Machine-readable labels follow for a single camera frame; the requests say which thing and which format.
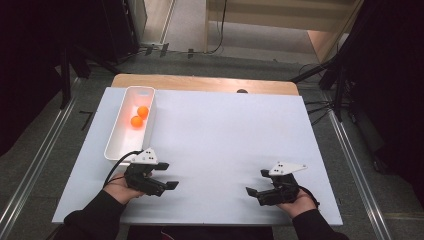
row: gray floor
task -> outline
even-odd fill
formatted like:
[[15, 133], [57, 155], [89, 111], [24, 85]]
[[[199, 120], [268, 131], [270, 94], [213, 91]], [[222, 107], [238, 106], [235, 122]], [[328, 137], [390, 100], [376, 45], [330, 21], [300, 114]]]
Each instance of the gray floor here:
[[[170, 47], [179, 45], [181, 49], [187, 48], [187, 46], [182, 46], [183, 44], [178, 41], [178, 38], [172, 38], [173, 35], [177, 36], [172, 28], [175, 27], [171, 25], [167, 35]], [[304, 34], [289, 32], [290, 34], [286, 36], [287, 39], [290, 37], [296, 39]], [[272, 54], [272, 51], [267, 51], [267, 54], [264, 54], [263, 51], [256, 55], [246, 54], [244, 49], [237, 51], [236, 48], [230, 46], [231, 44], [224, 44], [224, 51], [228, 49], [234, 51], [227, 52], [228, 55], [220, 54], [220, 56], [199, 54], [192, 59], [188, 59], [182, 53], [168, 53], [165, 57], [159, 57], [159, 53], [154, 52], [149, 56], [140, 54], [132, 57], [117, 67], [123, 72], [135, 74], [174, 74], [284, 81], [297, 76], [304, 64], [316, 63], [316, 59], [303, 55], [304, 53], [313, 54], [310, 43], [304, 38], [302, 41], [297, 41], [302, 46], [299, 48], [301, 49], [299, 54], [296, 54], [296, 51], [288, 51], [287, 54], [284, 54], [284, 49], [296, 49], [287, 47], [294, 42], [296, 41], [288, 40], [285, 46], [281, 46], [282, 55], [277, 57]], [[246, 48], [257, 49], [259, 47], [249, 45]], [[255, 58], [257, 55], [265, 57], [263, 59]], [[313, 65], [304, 67], [302, 72], [311, 67]], [[101, 67], [92, 65], [91, 68], [90, 79], [82, 79], [80, 87], [73, 92], [77, 99], [69, 119], [55, 142], [7, 239], [45, 239], [56, 227], [51, 223], [51, 219], [89, 128], [82, 129], [88, 115], [80, 113], [80, 111], [95, 112], [105, 87], [110, 86], [114, 77]], [[305, 100], [319, 101], [323, 99], [323, 93], [317, 86], [319, 79], [320, 77], [317, 75], [298, 84], [300, 94]], [[27, 128], [15, 146], [0, 157], [0, 206], [3, 209], [18, 188], [44, 137], [59, 114], [60, 101], [61, 96], [58, 94]], [[322, 113], [311, 115], [311, 121], [317, 119]], [[410, 185], [396, 175], [382, 175], [374, 171], [372, 156], [367, 151], [359, 130], [349, 121], [346, 113], [343, 112], [343, 114], [344, 127], [372, 193], [385, 216], [392, 239], [405, 239], [406, 236], [408, 239], [422, 239], [424, 235], [423, 209], [415, 198]], [[330, 117], [324, 117], [313, 129], [344, 221], [343, 226], [335, 227], [335, 229], [346, 233], [351, 239], [377, 239]], [[122, 226], [122, 233], [118, 239], [125, 239], [126, 229], [126, 226]], [[278, 240], [296, 239], [294, 230], [290, 226], [274, 227], [274, 232], [275, 239]]]

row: white table surface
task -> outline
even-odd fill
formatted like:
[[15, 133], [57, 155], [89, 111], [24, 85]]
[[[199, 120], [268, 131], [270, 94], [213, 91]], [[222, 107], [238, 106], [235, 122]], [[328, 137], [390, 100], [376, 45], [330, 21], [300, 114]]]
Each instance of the white table surface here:
[[[124, 88], [107, 88], [53, 217], [62, 223], [99, 192], [113, 164], [104, 157]], [[160, 225], [287, 225], [276, 206], [260, 206], [245, 187], [272, 188], [261, 169], [278, 161], [306, 164], [294, 173], [321, 203], [330, 225], [342, 219], [302, 97], [156, 91], [151, 147], [167, 171], [158, 181], [179, 181], [161, 197], [132, 200], [122, 223]]]

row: ping pong ball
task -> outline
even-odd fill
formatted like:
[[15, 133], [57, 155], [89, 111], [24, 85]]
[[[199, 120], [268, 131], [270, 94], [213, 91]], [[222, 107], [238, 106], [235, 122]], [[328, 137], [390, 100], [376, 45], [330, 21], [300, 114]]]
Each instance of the ping pong ball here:
[[149, 114], [149, 109], [146, 106], [141, 106], [137, 109], [137, 114], [139, 117], [145, 120]]
[[143, 126], [143, 119], [140, 116], [134, 116], [131, 118], [131, 125], [135, 128]]

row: cable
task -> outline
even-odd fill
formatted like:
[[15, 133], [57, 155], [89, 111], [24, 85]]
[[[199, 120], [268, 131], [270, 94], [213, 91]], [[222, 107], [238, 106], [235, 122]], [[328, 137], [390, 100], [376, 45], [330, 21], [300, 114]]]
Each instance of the cable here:
[[[218, 1], [215, 1], [215, 8], [218, 9]], [[215, 11], [216, 13], [216, 19], [219, 18], [218, 11]], [[221, 36], [221, 30], [219, 29], [219, 21], [216, 20], [216, 30], [218, 31], [219, 36]]]
[[325, 113], [321, 117], [319, 117], [315, 121], [313, 121], [311, 123], [311, 125], [314, 126], [315, 124], [317, 124], [319, 121], [321, 121], [321, 119], [323, 119], [325, 116], [327, 116], [327, 114], [330, 113], [331, 111], [333, 111], [333, 109], [331, 109], [331, 108], [327, 109], [327, 111], [325, 111]]
[[305, 101], [305, 105], [308, 104], [327, 104], [327, 103], [332, 103], [333, 101], [315, 101], [315, 102], [309, 102], [309, 101]]
[[320, 107], [320, 108], [308, 110], [307, 112], [308, 112], [308, 115], [310, 115], [311, 113], [318, 112], [318, 111], [323, 110], [323, 109], [332, 109], [332, 107], [330, 105], [325, 105], [325, 106]]
[[206, 52], [205, 54], [214, 54], [222, 45], [222, 41], [224, 40], [224, 22], [225, 22], [225, 13], [227, 12], [227, 0], [225, 0], [224, 3], [224, 10], [222, 13], [222, 21], [221, 21], [221, 36], [220, 36], [220, 40], [219, 40], [219, 44], [218, 47], [216, 47], [214, 50]]
[[300, 76], [301, 71], [302, 71], [302, 69], [303, 69], [304, 67], [306, 67], [306, 66], [310, 66], [310, 65], [316, 65], [317, 67], [321, 67], [321, 69], [322, 69], [322, 70], [327, 70], [327, 68], [324, 68], [321, 64], [313, 64], [313, 63], [309, 63], [309, 64], [305, 64], [305, 65], [303, 65], [303, 66], [299, 69], [299, 73], [298, 73], [298, 75]]
[[124, 178], [124, 177], [126, 177], [126, 176], [117, 177], [117, 178], [112, 178], [111, 180], [109, 180], [109, 181], [107, 182], [107, 184], [109, 184], [109, 183], [111, 183], [111, 182], [113, 182], [113, 181], [115, 181], [115, 180], [118, 180], [118, 179]]
[[127, 158], [128, 156], [133, 155], [133, 154], [138, 155], [138, 154], [142, 153], [143, 151], [144, 151], [144, 150], [141, 150], [141, 151], [132, 151], [132, 152], [129, 152], [129, 153], [125, 154], [123, 157], [121, 157], [121, 159], [119, 159], [119, 160], [115, 163], [115, 165], [113, 166], [113, 168], [110, 170], [110, 172], [109, 172], [109, 174], [107, 175], [106, 180], [105, 180], [105, 182], [104, 182], [104, 184], [103, 184], [103, 187], [105, 187], [105, 186], [106, 186], [109, 182], [111, 182], [111, 181], [113, 181], [113, 180], [118, 179], [118, 178], [116, 178], [116, 179], [112, 179], [112, 180], [110, 180], [110, 181], [109, 181], [110, 176], [112, 176], [112, 174], [113, 174], [113, 172], [115, 171], [115, 169], [119, 166], [119, 164], [121, 164], [121, 162], [123, 162], [123, 161], [125, 160], [125, 158]]
[[[129, 55], [125, 56], [124, 58], [119, 59], [119, 60], [121, 60], [121, 62], [118, 62], [118, 63], [115, 63], [115, 64], [112, 64], [112, 63], [109, 62], [109, 64], [112, 65], [112, 66], [114, 66], [114, 67], [119, 66], [119, 65], [125, 63], [126, 61], [128, 61], [130, 58], [132, 58], [134, 56], [137, 56], [140, 53], [146, 52], [146, 50], [144, 50], [144, 49], [143, 50], [139, 50], [136, 53], [129, 54]], [[96, 62], [91, 62], [91, 61], [88, 63], [88, 65], [101, 67], [100, 64], [98, 64]]]

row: white tray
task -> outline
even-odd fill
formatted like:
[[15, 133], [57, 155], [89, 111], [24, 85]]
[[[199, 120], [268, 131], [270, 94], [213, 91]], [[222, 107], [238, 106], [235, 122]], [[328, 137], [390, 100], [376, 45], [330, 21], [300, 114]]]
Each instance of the white tray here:
[[[131, 125], [131, 118], [137, 115], [137, 109], [140, 106], [148, 107], [149, 114], [143, 126], [135, 128]], [[116, 162], [129, 152], [147, 149], [150, 145], [155, 115], [155, 89], [141, 86], [128, 87], [106, 145], [105, 158]], [[121, 166], [129, 165], [129, 159], [130, 157], [127, 157]]]

